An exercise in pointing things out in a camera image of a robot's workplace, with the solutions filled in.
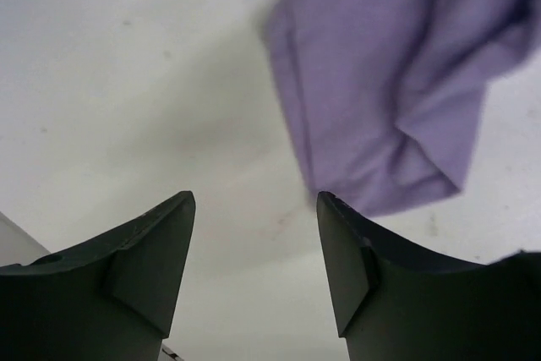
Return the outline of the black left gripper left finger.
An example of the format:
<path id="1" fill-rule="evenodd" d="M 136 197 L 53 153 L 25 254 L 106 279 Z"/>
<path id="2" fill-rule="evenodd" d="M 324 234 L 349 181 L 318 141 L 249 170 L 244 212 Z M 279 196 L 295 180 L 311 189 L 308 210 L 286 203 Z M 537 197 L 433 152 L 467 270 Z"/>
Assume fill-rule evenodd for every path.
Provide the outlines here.
<path id="1" fill-rule="evenodd" d="M 2 359 L 158 359 L 194 217 L 194 195 L 183 191 L 83 243 L 4 266 Z"/>

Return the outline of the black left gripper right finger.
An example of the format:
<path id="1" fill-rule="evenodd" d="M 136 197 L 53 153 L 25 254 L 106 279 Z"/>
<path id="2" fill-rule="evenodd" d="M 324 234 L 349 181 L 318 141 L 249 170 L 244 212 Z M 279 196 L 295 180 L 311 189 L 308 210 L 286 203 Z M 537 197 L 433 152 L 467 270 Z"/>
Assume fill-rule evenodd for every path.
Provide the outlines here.
<path id="1" fill-rule="evenodd" d="M 540 255 L 482 265 L 434 252 L 322 192 L 317 219 L 352 360 L 537 360 Z"/>

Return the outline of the lilac t shirt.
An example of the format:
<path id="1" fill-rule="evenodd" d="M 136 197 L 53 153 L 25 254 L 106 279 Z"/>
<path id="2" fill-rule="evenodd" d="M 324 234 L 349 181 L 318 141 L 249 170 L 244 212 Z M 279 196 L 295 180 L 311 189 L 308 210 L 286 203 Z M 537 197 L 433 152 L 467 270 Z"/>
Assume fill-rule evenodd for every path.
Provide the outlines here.
<path id="1" fill-rule="evenodd" d="M 278 0 L 270 67 L 301 176 L 366 216 L 460 194 L 487 84 L 540 46 L 540 0 Z"/>

